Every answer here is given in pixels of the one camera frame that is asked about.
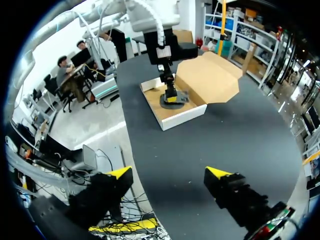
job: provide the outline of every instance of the laptop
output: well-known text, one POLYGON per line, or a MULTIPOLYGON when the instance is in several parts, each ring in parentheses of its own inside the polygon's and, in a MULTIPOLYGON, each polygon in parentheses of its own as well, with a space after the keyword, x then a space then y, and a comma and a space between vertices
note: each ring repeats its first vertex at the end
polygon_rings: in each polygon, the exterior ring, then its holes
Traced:
POLYGON ((88 48, 83 49, 71 58, 73 65, 77 68, 91 58, 88 48))

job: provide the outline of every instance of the cardboard box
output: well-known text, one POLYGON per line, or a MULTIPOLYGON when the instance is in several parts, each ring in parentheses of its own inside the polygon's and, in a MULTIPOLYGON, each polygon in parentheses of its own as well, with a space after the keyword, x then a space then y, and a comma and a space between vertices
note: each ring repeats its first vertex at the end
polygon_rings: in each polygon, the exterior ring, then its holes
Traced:
POLYGON ((249 68, 253 69, 253 67, 250 65, 253 64, 252 61, 254 61, 254 55, 255 55, 255 51, 256 51, 256 48, 257 48, 257 45, 255 45, 253 42, 250 44, 250 47, 249 47, 249 50, 248 50, 248 53, 246 54, 245 56, 245 59, 244 59, 244 63, 242 65, 242 74, 245 75, 247 70, 249 68))
POLYGON ((233 56, 232 57, 233 58, 233 60, 235 60, 236 62, 238 62, 238 63, 240 63, 240 64, 244 64, 244 62, 245 62, 245 59, 244 58, 242 58, 242 57, 240 57, 240 56, 237 56, 237 55, 235 55, 235 56, 233 56))
POLYGON ((257 66, 257 76, 263 78, 266 74, 267 67, 264 64, 258 64, 257 66))
POLYGON ((164 83, 155 78, 141 83, 143 92, 155 118, 163 131, 201 116, 208 104, 226 103, 239 92, 241 69, 213 52, 182 61, 175 75, 175 87, 187 91, 189 102, 180 109, 160 106, 160 96, 165 93, 164 83))
POLYGON ((263 31, 265 30, 265 26, 257 21, 251 21, 249 24, 263 31))
POLYGON ((255 18, 257 16, 257 12, 254 11, 254 10, 251 10, 249 8, 246 8, 245 9, 245 16, 248 17, 248 18, 255 18))
POLYGON ((173 30, 173 34, 178 38, 178 43, 193 43, 194 38, 189 30, 173 30))

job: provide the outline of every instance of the office chair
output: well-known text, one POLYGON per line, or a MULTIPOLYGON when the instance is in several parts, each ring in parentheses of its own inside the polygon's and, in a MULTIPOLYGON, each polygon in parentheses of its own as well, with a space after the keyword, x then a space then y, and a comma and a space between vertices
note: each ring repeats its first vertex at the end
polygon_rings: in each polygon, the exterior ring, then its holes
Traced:
POLYGON ((62 103, 64 103, 65 101, 65 104, 63 106, 63 109, 62 111, 65 113, 65 108, 66 106, 68 105, 68 109, 69 109, 69 113, 71 113, 71 109, 70 109, 70 103, 73 101, 73 99, 75 98, 73 96, 73 94, 71 93, 71 91, 66 91, 64 93, 60 93, 59 92, 59 87, 57 85, 57 78, 56 77, 53 77, 51 78, 51 75, 47 75, 45 78, 44 78, 44 82, 45 82, 45 88, 49 91, 49 93, 51 93, 52 95, 54 96, 58 96, 58 98, 60 99, 60 101, 62 103))

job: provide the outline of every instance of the black table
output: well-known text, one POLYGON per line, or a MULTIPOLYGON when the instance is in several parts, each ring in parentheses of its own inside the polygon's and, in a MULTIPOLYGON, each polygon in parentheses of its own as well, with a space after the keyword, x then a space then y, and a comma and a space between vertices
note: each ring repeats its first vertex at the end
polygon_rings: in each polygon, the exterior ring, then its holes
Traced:
MULTIPOLYGON (((172 66, 177 70, 177 63, 172 66)), ((203 184, 205 167, 239 172, 270 204, 287 202, 302 164, 282 117, 247 76, 235 97, 162 131, 139 84, 159 76, 148 56, 117 68, 117 85, 135 166, 151 206, 173 240, 243 239, 226 209, 203 184)))

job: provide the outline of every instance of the man sitting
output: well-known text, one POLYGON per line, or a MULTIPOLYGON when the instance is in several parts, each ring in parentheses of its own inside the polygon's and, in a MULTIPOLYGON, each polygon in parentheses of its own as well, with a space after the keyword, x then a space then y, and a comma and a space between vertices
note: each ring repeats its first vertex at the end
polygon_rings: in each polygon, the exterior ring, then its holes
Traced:
MULTIPOLYGON (((86 43, 85 43, 83 40, 79 41, 79 42, 76 44, 76 46, 77 46, 78 49, 80 49, 80 50, 84 50, 84 49, 88 48, 88 51, 89 51, 89 53, 90 53, 91 58, 89 58, 89 59, 86 61, 86 64, 89 66, 89 68, 91 68, 91 69, 92 69, 92 68, 96 69, 98 66, 97 66, 97 64, 95 63, 95 60, 94 60, 94 57, 93 57, 93 53, 92 53, 91 47, 87 47, 86 43)), ((107 68, 110 67, 109 62, 107 62, 107 61, 104 60, 103 58, 101 58, 100 61, 101 61, 101 64, 102 64, 104 70, 106 70, 107 68)), ((88 78, 91 80, 91 78, 89 77, 89 75, 91 74, 90 69, 88 69, 88 68, 86 67, 85 70, 84 70, 84 74, 85 74, 85 75, 88 75, 88 78)))
POLYGON ((57 65, 59 66, 59 69, 56 75, 56 84, 60 87, 60 91, 62 93, 71 91, 79 103, 83 102, 85 100, 85 93, 83 92, 84 78, 81 76, 73 76, 71 79, 65 81, 68 74, 75 70, 73 64, 68 65, 67 56, 60 57, 57 65))

